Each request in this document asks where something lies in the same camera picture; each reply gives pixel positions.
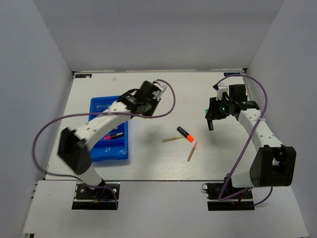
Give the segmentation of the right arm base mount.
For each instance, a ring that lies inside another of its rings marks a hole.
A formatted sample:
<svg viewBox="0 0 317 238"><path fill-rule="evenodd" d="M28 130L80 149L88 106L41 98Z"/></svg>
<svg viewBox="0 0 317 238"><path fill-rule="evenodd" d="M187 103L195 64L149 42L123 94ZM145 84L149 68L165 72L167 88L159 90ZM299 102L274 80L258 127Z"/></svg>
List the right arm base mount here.
<svg viewBox="0 0 317 238"><path fill-rule="evenodd" d="M253 211L255 209L253 194L250 190L241 192L241 188L229 185L221 199L219 195L223 182L205 182L201 186L202 192L207 195L208 211Z"/></svg>

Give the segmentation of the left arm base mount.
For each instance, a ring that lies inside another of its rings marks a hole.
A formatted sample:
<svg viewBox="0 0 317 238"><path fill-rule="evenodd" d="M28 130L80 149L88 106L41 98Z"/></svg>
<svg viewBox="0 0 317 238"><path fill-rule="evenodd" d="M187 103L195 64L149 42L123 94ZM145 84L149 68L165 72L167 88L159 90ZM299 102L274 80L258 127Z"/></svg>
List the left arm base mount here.
<svg viewBox="0 0 317 238"><path fill-rule="evenodd" d="M117 210L120 183L106 183L107 188L95 191L79 183L76 185L72 210Z"/></svg>

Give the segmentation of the beige thin pen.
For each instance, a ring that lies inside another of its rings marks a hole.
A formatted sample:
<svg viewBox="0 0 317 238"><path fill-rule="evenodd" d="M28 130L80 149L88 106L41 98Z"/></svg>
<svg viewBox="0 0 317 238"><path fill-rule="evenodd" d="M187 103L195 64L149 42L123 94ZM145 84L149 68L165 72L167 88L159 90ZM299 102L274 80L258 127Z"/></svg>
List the beige thin pen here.
<svg viewBox="0 0 317 238"><path fill-rule="evenodd" d="M171 137L171 138L166 138L166 139L162 140L162 143L173 141L173 140L178 140L178 139L182 139L182 138L184 138L182 135L181 136Z"/></svg>

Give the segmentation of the orange highlighter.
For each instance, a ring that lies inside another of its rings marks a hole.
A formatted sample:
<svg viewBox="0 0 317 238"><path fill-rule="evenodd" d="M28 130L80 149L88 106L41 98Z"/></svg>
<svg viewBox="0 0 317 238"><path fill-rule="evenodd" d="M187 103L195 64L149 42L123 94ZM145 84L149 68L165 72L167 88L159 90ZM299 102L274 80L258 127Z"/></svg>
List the orange highlighter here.
<svg viewBox="0 0 317 238"><path fill-rule="evenodd" d="M186 138L190 143L194 141L194 137L189 134L185 129L183 129L182 127L178 127L177 131L184 137Z"/></svg>

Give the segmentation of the pink thin pen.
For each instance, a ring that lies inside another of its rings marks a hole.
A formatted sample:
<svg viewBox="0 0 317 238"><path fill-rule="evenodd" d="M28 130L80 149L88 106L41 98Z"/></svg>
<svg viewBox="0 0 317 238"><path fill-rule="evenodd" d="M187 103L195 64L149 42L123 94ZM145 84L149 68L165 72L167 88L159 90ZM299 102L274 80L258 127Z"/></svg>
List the pink thin pen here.
<svg viewBox="0 0 317 238"><path fill-rule="evenodd" d="M196 148L197 148L197 145L198 145L198 141L196 141L196 142L194 143L194 146L193 146L193 148L192 148L192 150L191 150L191 152L190 152L190 154L189 154L189 156L188 156L188 159L187 159L188 162L191 161L191 158L192 158L192 156L193 156L193 154L194 154L194 152L195 152L195 150L196 150Z"/></svg>

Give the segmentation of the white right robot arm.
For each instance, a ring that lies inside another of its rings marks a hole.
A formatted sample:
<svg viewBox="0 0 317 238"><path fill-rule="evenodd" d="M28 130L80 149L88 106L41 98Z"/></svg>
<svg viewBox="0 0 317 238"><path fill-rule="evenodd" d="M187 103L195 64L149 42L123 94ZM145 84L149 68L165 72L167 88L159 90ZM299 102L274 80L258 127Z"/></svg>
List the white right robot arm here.
<svg viewBox="0 0 317 238"><path fill-rule="evenodd" d="M244 127L256 150L252 164L235 171L224 184L224 193L231 198L241 193L243 187L290 186L293 180L296 151L285 146L260 118L261 111L255 101L249 101L243 84L215 87L217 94L210 98L206 120L209 130L213 121L234 116Z"/></svg>

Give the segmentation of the clear blue-tipped pen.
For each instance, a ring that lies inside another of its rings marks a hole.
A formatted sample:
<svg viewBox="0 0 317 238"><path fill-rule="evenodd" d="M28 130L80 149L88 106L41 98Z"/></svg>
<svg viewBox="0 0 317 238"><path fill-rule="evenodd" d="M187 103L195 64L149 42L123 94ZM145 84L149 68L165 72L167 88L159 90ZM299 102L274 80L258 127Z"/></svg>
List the clear blue-tipped pen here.
<svg viewBox="0 0 317 238"><path fill-rule="evenodd" d="M110 105L96 105L95 112L103 112L108 109Z"/></svg>

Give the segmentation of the pink highlighter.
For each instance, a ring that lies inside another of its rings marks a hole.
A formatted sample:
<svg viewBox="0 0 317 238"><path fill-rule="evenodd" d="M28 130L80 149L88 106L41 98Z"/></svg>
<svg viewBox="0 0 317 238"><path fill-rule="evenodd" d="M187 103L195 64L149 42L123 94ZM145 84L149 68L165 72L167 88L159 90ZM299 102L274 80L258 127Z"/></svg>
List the pink highlighter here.
<svg viewBox="0 0 317 238"><path fill-rule="evenodd" d="M113 140L113 139L121 138L123 136L124 136L123 132L114 133L114 134L106 135L104 137L104 140Z"/></svg>

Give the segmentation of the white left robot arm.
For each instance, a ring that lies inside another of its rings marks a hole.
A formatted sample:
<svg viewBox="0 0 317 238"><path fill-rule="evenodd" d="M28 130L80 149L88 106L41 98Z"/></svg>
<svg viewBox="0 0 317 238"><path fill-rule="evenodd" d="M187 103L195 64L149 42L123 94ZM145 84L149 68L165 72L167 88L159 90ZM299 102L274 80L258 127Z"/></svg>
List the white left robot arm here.
<svg viewBox="0 0 317 238"><path fill-rule="evenodd" d="M94 198L104 194L103 179L97 174L90 150L106 134L115 127L129 121L133 115L151 116L166 85L158 80L144 81L136 92L129 90L120 95L104 112L87 122L85 125L61 132L57 154L70 167L82 182L88 184L87 191Z"/></svg>

